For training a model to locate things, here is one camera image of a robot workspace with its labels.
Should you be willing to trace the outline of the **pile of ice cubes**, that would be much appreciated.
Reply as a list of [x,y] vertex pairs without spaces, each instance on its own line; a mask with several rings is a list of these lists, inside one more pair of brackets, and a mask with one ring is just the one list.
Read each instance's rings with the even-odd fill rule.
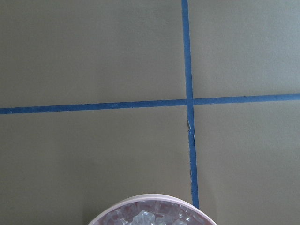
[[203,225],[192,210],[166,201],[142,201],[122,206],[106,216],[107,225]]

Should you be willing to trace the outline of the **pink bowl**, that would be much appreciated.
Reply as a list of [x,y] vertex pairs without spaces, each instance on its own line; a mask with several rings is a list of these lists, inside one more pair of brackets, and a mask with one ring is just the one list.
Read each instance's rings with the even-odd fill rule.
[[200,218],[202,218],[205,221],[205,224],[203,225],[215,225],[216,222],[214,222],[210,217],[208,217],[205,213],[194,207],[193,205],[189,204],[188,202],[181,200],[179,198],[169,196],[169,195],[163,195],[163,194],[143,194],[143,195],[136,195],[130,198],[127,198],[121,202],[118,202],[114,204],[112,207],[106,209],[102,213],[100,213],[97,217],[95,217],[91,222],[89,222],[90,225],[105,225],[104,221],[106,219],[106,216],[108,216],[109,213],[113,212],[114,210],[131,204],[131,203],[140,203],[142,201],[166,201],[168,203],[176,203],[180,204],[184,207],[187,207],[188,209],[192,210],[193,213],[196,213]]

